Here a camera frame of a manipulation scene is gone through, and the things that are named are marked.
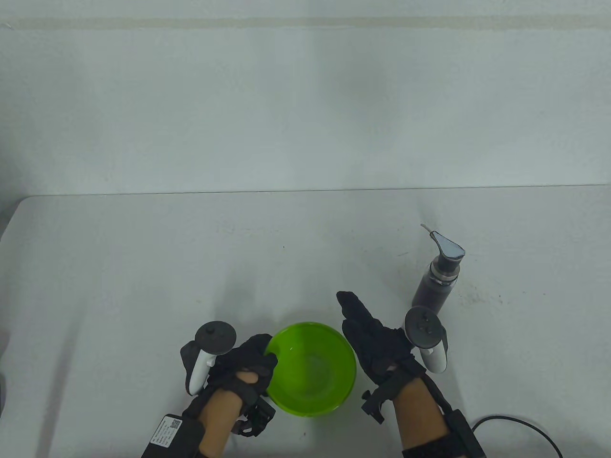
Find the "dispenser pump head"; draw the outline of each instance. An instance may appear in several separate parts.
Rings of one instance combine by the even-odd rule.
[[[439,232],[429,229],[424,224],[421,224],[421,226],[428,231],[431,239],[435,240],[439,248],[439,259],[436,263],[437,269],[445,274],[452,275],[458,270],[460,261],[463,260],[465,255],[464,249],[459,244],[445,238]]]

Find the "forearm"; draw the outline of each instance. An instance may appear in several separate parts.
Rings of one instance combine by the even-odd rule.
[[[450,432],[444,416],[421,379],[405,385],[393,404],[404,449],[426,444]]]
[[[236,377],[246,383],[256,383],[254,373],[238,372]],[[220,458],[231,430],[242,410],[242,399],[232,391],[218,389],[199,414],[205,433],[199,445],[199,452],[207,458]]]

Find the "bowl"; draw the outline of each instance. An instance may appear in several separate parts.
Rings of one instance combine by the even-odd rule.
[[[337,409],[348,398],[356,378],[352,347],[325,324],[293,324],[276,334],[266,353],[278,357],[268,388],[282,410],[318,416]]]

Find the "black glove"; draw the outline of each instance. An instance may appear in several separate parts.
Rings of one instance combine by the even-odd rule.
[[[265,394],[278,364],[278,358],[273,353],[263,356],[270,340],[269,334],[257,334],[230,352],[217,356],[208,373],[208,386],[215,389],[223,387],[228,381],[235,379],[237,372],[254,372],[259,379],[250,386],[254,388],[257,396]]]
[[[390,379],[391,366],[408,366],[414,360],[414,346],[402,329],[390,329],[373,318],[365,305],[350,291],[339,291],[337,301],[346,318],[342,331],[359,358],[360,366],[377,385]]]
[[[218,388],[233,391],[242,399],[244,403],[242,413],[251,408],[259,396],[267,390],[274,374],[274,368],[278,364],[278,358],[273,353],[263,355],[270,340],[271,335],[269,334],[257,334],[239,347],[217,356],[214,366],[208,373],[206,388],[193,399],[183,415],[197,418]],[[189,373],[188,367],[192,369],[192,365],[195,364],[195,361],[191,359],[197,358],[199,352],[199,348],[195,349],[194,346],[196,346],[195,342],[191,341],[181,349],[187,373]],[[235,376],[237,372],[255,372],[258,380],[256,383],[246,383]]]

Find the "white table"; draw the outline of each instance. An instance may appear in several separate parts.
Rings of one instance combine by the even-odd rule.
[[[188,403],[179,348],[224,319],[239,341],[305,320],[340,327],[353,290],[398,325],[436,248],[467,250],[441,319],[436,377],[468,419],[519,415],[565,456],[611,453],[611,187],[35,197],[0,243],[2,457],[139,457]],[[227,456],[398,457],[394,421],[349,401],[308,420],[278,411]],[[490,423],[491,457],[553,457]]]

